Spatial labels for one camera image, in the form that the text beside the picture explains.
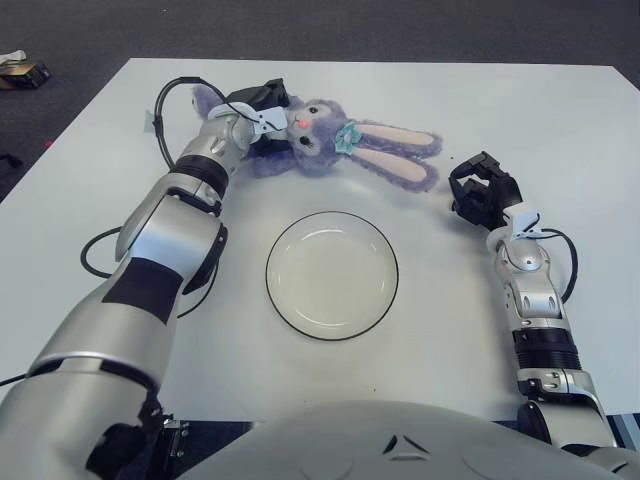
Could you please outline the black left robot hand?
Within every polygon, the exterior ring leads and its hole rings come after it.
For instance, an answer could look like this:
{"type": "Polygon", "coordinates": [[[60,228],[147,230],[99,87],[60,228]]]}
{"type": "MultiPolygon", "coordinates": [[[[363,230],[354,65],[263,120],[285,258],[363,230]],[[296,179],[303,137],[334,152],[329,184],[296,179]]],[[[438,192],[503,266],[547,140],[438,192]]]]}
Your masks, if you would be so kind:
{"type": "Polygon", "coordinates": [[[234,110],[250,119],[252,147],[257,155],[266,156],[290,149],[287,135],[290,100],[282,79],[235,91],[227,100],[234,110]]]}

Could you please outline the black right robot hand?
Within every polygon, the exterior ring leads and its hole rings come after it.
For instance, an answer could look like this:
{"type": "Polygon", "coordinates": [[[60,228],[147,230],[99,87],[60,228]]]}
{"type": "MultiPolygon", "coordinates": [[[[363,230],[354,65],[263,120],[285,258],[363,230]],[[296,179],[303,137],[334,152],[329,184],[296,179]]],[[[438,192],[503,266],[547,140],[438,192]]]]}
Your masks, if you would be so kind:
{"type": "Polygon", "coordinates": [[[523,201],[516,180],[485,151],[454,168],[448,181],[452,210],[488,231],[505,226],[504,210],[523,201]]]}

